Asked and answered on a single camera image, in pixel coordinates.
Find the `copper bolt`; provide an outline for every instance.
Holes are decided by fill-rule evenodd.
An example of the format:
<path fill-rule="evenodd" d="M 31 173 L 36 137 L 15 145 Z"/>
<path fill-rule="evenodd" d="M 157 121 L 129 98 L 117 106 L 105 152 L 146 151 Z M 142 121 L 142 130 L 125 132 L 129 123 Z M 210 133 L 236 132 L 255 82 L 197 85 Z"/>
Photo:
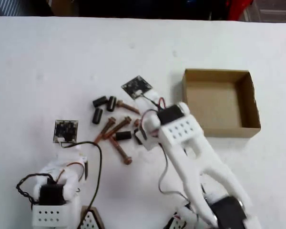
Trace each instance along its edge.
<path fill-rule="evenodd" d="M 130 163 L 132 163 L 132 157 L 131 156 L 127 156 L 127 154 L 125 153 L 125 151 L 122 149 L 122 147 L 119 145 L 119 143 L 117 143 L 112 137 L 109 137 L 109 141 L 111 142 L 111 144 L 114 146 L 114 148 L 116 148 L 116 150 L 121 154 L 121 156 L 123 157 L 124 160 L 124 164 L 129 165 Z"/>
<path fill-rule="evenodd" d="M 115 124 L 115 121 L 116 120 L 114 117 L 108 118 L 108 122 L 104 126 L 103 130 L 99 133 L 99 135 L 97 135 L 96 139 L 94 140 L 95 143 L 99 143 L 99 141 L 101 140 L 103 135 L 107 132 L 107 130 L 109 130 L 109 128 Z"/>
<path fill-rule="evenodd" d="M 136 119 L 135 122 L 133 123 L 133 126 L 138 127 L 140 124 L 140 120 Z"/>
<path fill-rule="evenodd" d="M 122 127 L 128 125 L 132 119 L 130 117 L 125 117 L 123 121 L 121 121 L 118 125 L 115 126 L 111 131 L 107 132 L 106 134 L 103 135 L 104 139 L 107 139 L 108 137 L 111 137 L 114 135 L 116 132 L 118 132 Z"/>
<path fill-rule="evenodd" d="M 127 110 L 130 110 L 130 111 L 132 111 L 132 112 L 135 112 L 135 113 L 137 113 L 137 114 L 140 114 L 140 112 L 139 112 L 139 110 L 138 110 L 137 108 L 134 108 L 133 106 L 129 106 L 129 105 L 123 103 L 122 100 L 118 100 L 118 101 L 116 102 L 116 106 L 117 106 L 117 107 L 124 107 L 124 108 L 127 109 Z"/>

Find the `black circuit board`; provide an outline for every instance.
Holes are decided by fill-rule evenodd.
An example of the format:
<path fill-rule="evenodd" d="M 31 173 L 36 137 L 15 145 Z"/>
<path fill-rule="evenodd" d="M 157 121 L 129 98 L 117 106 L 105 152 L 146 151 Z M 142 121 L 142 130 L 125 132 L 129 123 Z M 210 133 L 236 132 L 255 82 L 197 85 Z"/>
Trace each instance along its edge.
<path fill-rule="evenodd" d="M 134 79 L 124 84 L 122 88 L 132 99 L 136 99 L 140 97 L 141 94 L 151 90 L 153 87 L 138 75 Z"/>
<path fill-rule="evenodd" d="M 57 143 L 57 137 L 64 137 L 64 143 L 76 143 L 78 121 L 56 120 L 53 142 Z"/>

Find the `rusty bolt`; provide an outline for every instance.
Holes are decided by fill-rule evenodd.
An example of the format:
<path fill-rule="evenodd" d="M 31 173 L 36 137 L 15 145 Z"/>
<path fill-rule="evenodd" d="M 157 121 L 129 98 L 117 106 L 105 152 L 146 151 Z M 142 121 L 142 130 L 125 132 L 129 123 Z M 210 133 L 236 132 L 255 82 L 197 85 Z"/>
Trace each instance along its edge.
<path fill-rule="evenodd" d="M 107 139 L 107 138 L 111 137 L 116 132 L 118 132 L 122 127 L 128 125 L 131 121 L 132 121 L 132 119 L 130 117 L 128 117 L 128 116 L 125 117 L 125 119 L 123 121 L 121 121 L 118 125 L 116 125 L 115 128 L 113 128 L 111 131 L 105 133 L 103 135 L 103 138 Z"/>
<path fill-rule="evenodd" d="M 110 117 L 108 119 L 108 122 L 104 126 L 103 130 L 99 133 L 99 135 L 97 135 L 96 139 L 94 140 L 95 143 L 99 143 L 99 141 L 101 140 L 103 135 L 107 132 L 107 130 L 109 130 L 109 128 L 112 127 L 115 124 L 115 121 L 116 120 L 115 120 L 114 117 Z"/>
<path fill-rule="evenodd" d="M 133 161 L 132 157 L 131 156 L 127 156 L 127 154 L 122 149 L 122 147 L 119 145 L 119 143 L 117 143 L 112 137 L 109 137 L 109 141 L 114 146 L 114 148 L 117 149 L 117 151 L 120 153 L 120 155 L 122 156 L 122 158 L 124 160 L 124 164 L 129 165 L 130 163 L 132 163 L 132 161 Z"/>
<path fill-rule="evenodd" d="M 140 125 L 140 120 L 136 119 L 135 122 L 133 123 L 133 126 L 138 127 Z"/>
<path fill-rule="evenodd" d="M 138 110 L 137 108 L 134 108 L 133 106 L 129 106 L 129 105 L 123 103 L 122 100 L 118 100 L 118 101 L 116 102 L 116 106 L 117 106 L 117 107 L 124 107 L 124 108 L 127 109 L 127 110 L 130 110 L 130 111 L 132 111 L 132 112 L 135 112 L 135 113 L 137 113 L 137 114 L 140 114 L 140 112 L 139 112 L 139 110 Z"/>

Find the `white table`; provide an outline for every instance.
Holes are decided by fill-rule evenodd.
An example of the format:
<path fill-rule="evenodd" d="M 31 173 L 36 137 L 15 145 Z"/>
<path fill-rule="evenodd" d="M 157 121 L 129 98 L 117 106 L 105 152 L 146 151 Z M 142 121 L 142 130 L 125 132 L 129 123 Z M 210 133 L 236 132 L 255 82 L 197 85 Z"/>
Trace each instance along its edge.
<path fill-rule="evenodd" d="M 56 119 L 79 120 L 78 141 L 92 140 L 102 128 L 91 124 L 93 99 L 115 95 L 131 103 L 120 86 L 141 75 L 168 103 L 181 100 L 185 68 L 250 71 L 261 132 L 210 142 L 248 191 L 263 227 L 286 228 L 286 24 L 34 17 L 0 18 L 0 228 L 30 228 L 29 202 L 15 185 L 61 150 L 52 143 Z M 133 157 L 125 166 L 109 143 L 100 145 L 94 205 L 106 228 L 162 228 L 182 199 L 157 189 L 161 150 L 123 143 Z M 82 150 L 90 165 L 87 204 L 99 156 L 90 146 Z M 182 190 L 171 164 L 163 188 Z"/>

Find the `brown cardboard box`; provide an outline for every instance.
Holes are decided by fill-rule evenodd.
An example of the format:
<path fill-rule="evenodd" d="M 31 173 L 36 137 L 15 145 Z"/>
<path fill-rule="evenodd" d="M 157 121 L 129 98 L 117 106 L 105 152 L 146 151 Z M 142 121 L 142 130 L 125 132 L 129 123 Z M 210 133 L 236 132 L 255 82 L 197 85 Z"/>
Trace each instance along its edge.
<path fill-rule="evenodd" d="M 252 137 L 261 130 L 250 72 L 186 69 L 183 87 L 205 136 Z"/>

